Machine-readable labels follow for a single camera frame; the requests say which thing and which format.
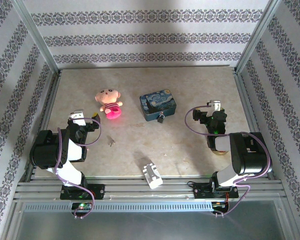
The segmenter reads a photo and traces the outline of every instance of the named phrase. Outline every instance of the beige floor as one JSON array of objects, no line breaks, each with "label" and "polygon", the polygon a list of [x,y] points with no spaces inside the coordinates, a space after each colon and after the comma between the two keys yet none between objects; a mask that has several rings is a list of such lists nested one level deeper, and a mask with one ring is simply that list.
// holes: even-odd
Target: beige floor
[{"label": "beige floor", "polygon": [[[122,115],[108,120],[95,94],[113,88],[121,92]],[[147,122],[142,114],[139,96],[170,89],[177,104],[176,112],[164,120]],[[226,131],[248,131],[236,83],[229,67],[115,68],[63,70],[48,129],[66,128],[67,117],[76,109],[84,109],[86,117],[94,112],[101,116],[102,136],[89,147],[83,163],[73,165],[86,176],[142,176],[142,166],[154,162],[162,176],[211,175],[231,162],[231,155],[215,155],[207,147],[205,137],[192,133],[184,124],[186,112],[221,100],[227,113]],[[205,127],[188,118],[190,125]],[[97,132],[90,133],[87,143]],[[109,137],[115,140],[110,147]],[[38,178],[51,173],[37,169]]]}]

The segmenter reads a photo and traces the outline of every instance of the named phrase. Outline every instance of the stuffed doll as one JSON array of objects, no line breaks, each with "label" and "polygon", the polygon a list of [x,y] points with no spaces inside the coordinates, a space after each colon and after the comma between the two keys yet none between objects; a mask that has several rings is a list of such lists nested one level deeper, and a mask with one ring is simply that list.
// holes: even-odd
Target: stuffed doll
[{"label": "stuffed doll", "polygon": [[105,112],[107,119],[116,119],[121,115],[120,106],[122,106],[123,103],[121,101],[117,102],[120,96],[120,92],[113,89],[102,90],[95,96],[95,100],[102,104],[100,111]]}]

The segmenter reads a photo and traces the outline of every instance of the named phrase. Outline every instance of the pink plush doll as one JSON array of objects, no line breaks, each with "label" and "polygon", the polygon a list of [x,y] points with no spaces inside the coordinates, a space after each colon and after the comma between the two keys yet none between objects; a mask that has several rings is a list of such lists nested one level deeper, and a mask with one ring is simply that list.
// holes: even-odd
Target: pink plush doll
[{"label": "pink plush doll", "polygon": [[95,96],[95,100],[103,105],[100,107],[100,111],[105,112],[107,119],[116,119],[121,115],[120,106],[122,106],[123,103],[121,101],[117,102],[120,96],[120,92],[112,89],[102,90]]}]

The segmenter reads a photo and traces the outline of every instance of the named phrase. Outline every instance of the wire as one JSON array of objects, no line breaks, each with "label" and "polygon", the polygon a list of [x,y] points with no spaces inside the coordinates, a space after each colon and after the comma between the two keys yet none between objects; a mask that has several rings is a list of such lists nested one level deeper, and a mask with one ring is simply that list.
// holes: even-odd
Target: wire
[{"label": "wire", "polygon": [[[228,136],[229,134],[211,134],[211,133],[203,133],[203,132],[197,132],[195,130],[193,130],[187,123],[187,116],[188,114],[195,110],[195,109],[199,109],[199,108],[209,108],[211,106],[209,105],[204,105],[204,106],[196,106],[194,108],[191,108],[185,115],[184,117],[184,123],[186,125],[186,127],[188,129],[190,129],[192,132],[196,133],[196,134],[199,134],[199,135],[203,135],[203,136],[216,136],[216,137],[224,137],[224,136]],[[245,134],[245,135],[248,135],[250,137],[252,137],[254,140],[256,140],[260,146],[263,148],[264,152],[265,152],[265,155],[266,155],[266,166],[265,168],[263,169],[263,171],[261,171],[260,173],[257,173],[256,175],[253,175],[253,176],[244,176],[244,177],[241,177],[237,180],[235,180],[233,182],[233,185],[235,187],[238,187],[238,188],[244,188],[246,187],[247,190],[245,191],[245,193],[240,197],[240,199],[236,202],[236,204],[230,209],[228,208],[228,211],[223,213],[221,211],[218,211],[218,210],[214,210],[214,212],[216,213],[219,213],[222,217],[224,217],[225,215],[231,213],[238,205],[239,203],[246,197],[246,195],[248,194],[248,192],[250,191],[251,189],[251,186],[248,185],[248,184],[239,184],[240,182],[242,181],[245,181],[247,179],[255,179],[255,178],[259,178],[259,177],[262,177],[263,175],[265,175],[268,171],[269,171],[269,168],[270,168],[270,165],[271,165],[271,160],[270,160],[270,154],[269,154],[269,151],[267,149],[267,147],[264,145],[264,143],[259,139],[257,138],[255,135],[249,133],[249,132],[245,132],[245,131],[241,131],[240,134]]]},{"label": "wire", "polygon": [[[79,143],[76,143],[78,146],[81,146],[81,147],[90,146],[90,145],[96,143],[99,140],[99,138],[101,136],[101,124],[100,124],[100,122],[98,122],[97,120],[95,120],[93,118],[89,118],[89,117],[76,118],[75,120],[92,120],[93,122],[96,122],[99,125],[99,128],[100,128],[99,136],[97,137],[97,139],[95,141],[93,141],[91,143],[88,143],[88,144],[79,144]],[[62,155],[62,134],[61,134],[61,129],[59,127],[58,127],[57,130],[58,130],[58,137],[59,137],[59,149],[58,149],[58,158],[57,158],[57,161],[56,161],[56,165],[54,167],[54,172],[55,172],[55,175],[58,177],[58,179],[61,180],[62,182],[66,183],[66,184],[70,184],[71,186],[74,186],[74,187],[79,188],[81,190],[84,190],[88,194],[91,195],[92,206],[91,206],[90,210],[86,214],[80,216],[80,219],[84,219],[86,216],[88,216],[91,213],[91,211],[94,208],[94,205],[95,205],[95,196],[94,196],[94,193],[92,193],[89,189],[87,189],[87,188],[85,188],[83,186],[74,184],[72,182],[69,182],[68,180],[63,179],[62,177],[60,177],[58,175],[58,166],[59,166],[59,164],[61,162],[61,155]],[[73,213],[74,218],[78,217],[77,214],[76,214],[78,209],[79,208],[77,208],[77,209],[74,210],[74,213]]]},{"label": "wire", "polygon": [[94,140],[93,142],[90,142],[90,143],[86,143],[86,144],[76,143],[78,146],[88,147],[88,146],[91,146],[91,145],[95,144],[99,140],[99,138],[101,136],[101,124],[100,124],[100,122],[98,122],[97,120],[95,120],[93,118],[90,118],[90,117],[81,117],[81,118],[71,118],[71,117],[69,117],[69,119],[70,120],[92,120],[93,122],[95,122],[99,125],[100,132],[99,132],[99,136],[96,138],[96,140]]}]

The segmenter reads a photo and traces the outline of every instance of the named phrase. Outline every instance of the small padlock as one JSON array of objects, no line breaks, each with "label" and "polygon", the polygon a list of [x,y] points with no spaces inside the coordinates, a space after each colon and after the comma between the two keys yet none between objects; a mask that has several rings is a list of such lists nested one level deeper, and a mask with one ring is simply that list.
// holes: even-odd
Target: small padlock
[{"label": "small padlock", "polygon": [[160,115],[159,115],[159,117],[158,117],[158,122],[159,123],[161,123],[161,124],[163,124],[163,122],[164,122],[164,119],[165,119],[165,115],[164,115],[164,113],[163,112],[160,112]]}]

